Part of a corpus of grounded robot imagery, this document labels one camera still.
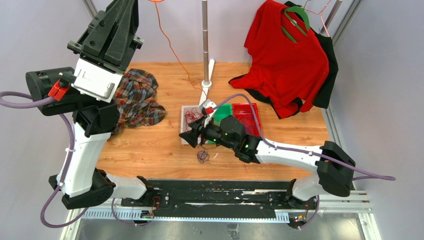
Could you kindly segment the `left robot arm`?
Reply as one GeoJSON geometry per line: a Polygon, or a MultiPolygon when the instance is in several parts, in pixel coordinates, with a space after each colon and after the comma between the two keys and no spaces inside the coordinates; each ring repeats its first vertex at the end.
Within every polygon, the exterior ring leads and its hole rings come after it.
{"type": "Polygon", "coordinates": [[[49,178],[63,192],[68,209],[95,207],[109,199],[133,199],[140,206],[153,201],[152,187],[141,177],[119,177],[96,165],[120,117],[113,96],[143,41],[136,36],[136,0],[114,0],[99,11],[67,48],[78,55],[75,67],[30,71],[25,80],[44,116],[72,114],[71,140],[62,169],[49,178]]]}

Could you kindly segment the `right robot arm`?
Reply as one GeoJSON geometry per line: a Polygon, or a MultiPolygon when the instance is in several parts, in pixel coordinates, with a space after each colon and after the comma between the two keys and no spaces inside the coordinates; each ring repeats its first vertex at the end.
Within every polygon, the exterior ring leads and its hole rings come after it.
{"type": "Polygon", "coordinates": [[[286,203],[294,209],[320,194],[348,197],[351,194],[353,167],[356,163],[334,142],[323,146],[301,146],[272,142],[250,135],[235,117],[227,116],[220,124],[206,123],[202,117],[189,123],[189,130],[179,137],[196,148],[211,141],[234,151],[244,163],[280,164],[311,172],[310,176],[293,179],[285,194],[286,203]]]}

